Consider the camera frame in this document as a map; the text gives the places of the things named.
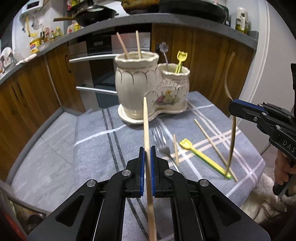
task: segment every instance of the metal screw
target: metal screw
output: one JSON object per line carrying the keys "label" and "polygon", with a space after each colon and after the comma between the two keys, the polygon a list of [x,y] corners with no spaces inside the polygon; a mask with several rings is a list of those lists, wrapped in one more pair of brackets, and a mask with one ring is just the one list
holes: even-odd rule
{"label": "metal screw", "polygon": [[174,174],[174,171],[173,171],[172,169],[166,169],[166,170],[165,170],[165,174],[166,174],[167,176],[171,176],[171,175]]}
{"label": "metal screw", "polygon": [[86,183],[86,185],[88,187],[93,187],[95,184],[96,184],[96,181],[95,180],[88,180],[87,183]]}
{"label": "metal screw", "polygon": [[203,187],[207,187],[209,185],[209,182],[207,180],[203,179],[203,180],[200,180],[200,185]]}
{"label": "metal screw", "polygon": [[121,172],[121,174],[124,175],[124,176],[129,176],[129,175],[131,174],[131,171],[128,170],[128,169],[125,169],[125,170],[123,170],[123,171]]}

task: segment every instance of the gray countertop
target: gray countertop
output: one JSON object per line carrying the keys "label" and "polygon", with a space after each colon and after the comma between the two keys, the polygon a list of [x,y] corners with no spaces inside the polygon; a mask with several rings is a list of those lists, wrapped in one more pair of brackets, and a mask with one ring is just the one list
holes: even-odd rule
{"label": "gray countertop", "polygon": [[[179,14],[170,14],[170,13],[146,13],[146,14],[135,14],[135,15],[120,17],[120,18],[112,18],[112,19],[94,23],[77,32],[67,34],[63,38],[56,40],[49,47],[39,52],[38,56],[42,56],[47,52],[49,52],[50,50],[56,48],[57,46],[64,44],[72,39],[76,39],[79,36],[89,34],[94,31],[117,27],[117,26],[141,24],[141,23],[163,23],[163,24],[166,23],[166,24],[175,24],[175,25],[182,25],[186,27],[199,28],[199,29],[224,35],[238,42],[241,42],[254,50],[257,50],[258,32],[253,32],[252,35],[254,36],[254,38],[252,38],[228,26],[225,26],[223,24],[216,23],[210,20],[206,20],[203,18],[197,18],[197,17],[191,17],[191,16],[179,15]],[[0,78],[0,84],[2,84],[6,79],[8,79],[12,74],[14,74],[17,70],[19,70],[24,65],[25,64],[19,64],[9,72],[4,74]]]}

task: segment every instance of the silver fork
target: silver fork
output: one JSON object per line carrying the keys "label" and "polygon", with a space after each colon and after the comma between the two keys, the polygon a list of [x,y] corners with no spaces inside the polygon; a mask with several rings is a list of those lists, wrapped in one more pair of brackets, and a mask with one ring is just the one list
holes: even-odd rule
{"label": "silver fork", "polygon": [[160,126],[159,126],[159,128],[155,127],[155,128],[153,128],[151,131],[152,131],[153,138],[154,138],[154,140],[155,140],[155,142],[156,142],[156,144],[157,144],[157,149],[158,149],[158,151],[159,151],[161,154],[167,156],[167,157],[171,160],[171,162],[172,162],[172,164],[174,165],[174,167],[176,168],[176,170],[177,170],[179,173],[181,173],[181,172],[179,171],[179,168],[178,168],[178,166],[177,166],[175,160],[174,160],[174,159],[172,158],[172,156],[170,155],[170,148],[166,145],[166,139],[165,139],[165,137],[163,136],[163,133],[161,132],[161,127],[160,127]]}

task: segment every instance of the yellow spoon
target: yellow spoon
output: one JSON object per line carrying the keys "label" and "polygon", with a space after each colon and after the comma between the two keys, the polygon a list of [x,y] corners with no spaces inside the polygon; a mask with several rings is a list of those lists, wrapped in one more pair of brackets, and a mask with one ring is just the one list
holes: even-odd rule
{"label": "yellow spoon", "polygon": [[182,62],[184,62],[187,59],[187,53],[179,51],[177,54],[177,59],[179,60],[179,63],[177,65],[175,74],[180,73],[181,68],[182,68]]}
{"label": "yellow spoon", "polygon": [[[212,159],[210,159],[209,157],[207,157],[205,154],[203,154],[202,152],[200,152],[197,149],[195,149],[192,146],[192,143],[189,140],[187,140],[187,139],[182,140],[180,142],[180,146],[183,147],[186,150],[191,150],[200,159],[204,160],[207,164],[209,164],[217,172],[219,172],[220,174],[222,174],[223,176],[225,176],[226,170],[223,169],[221,166],[219,166],[217,163],[215,163]],[[231,175],[229,173],[227,173],[226,178],[227,179],[231,179]]]}

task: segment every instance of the gray tablecloth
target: gray tablecloth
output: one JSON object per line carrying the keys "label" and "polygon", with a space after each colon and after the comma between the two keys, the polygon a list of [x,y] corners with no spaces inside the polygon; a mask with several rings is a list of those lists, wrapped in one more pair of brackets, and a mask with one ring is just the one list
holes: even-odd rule
{"label": "gray tablecloth", "polygon": [[[224,167],[223,162],[193,121],[196,118],[216,144],[225,159],[228,159],[231,120],[217,107],[198,92],[190,92],[185,112],[177,115],[162,114],[149,122],[149,127],[161,126],[167,144],[174,153],[172,135],[177,141],[189,139],[196,149]],[[89,111],[78,117],[75,131],[74,169],[77,187],[89,179],[103,181],[126,167],[128,160],[138,156],[139,147],[144,145],[143,125],[123,122],[117,112],[118,106],[97,112]],[[253,145],[239,130],[231,168],[239,182],[225,180],[191,151],[179,147],[180,169],[187,179],[208,179],[221,192],[239,207],[244,203],[251,190],[260,179],[265,162]],[[154,199],[157,238],[173,240],[172,217],[168,199]],[[123,239],[146,240],[147,230],[146,197],[128,199],[126,202]]]}

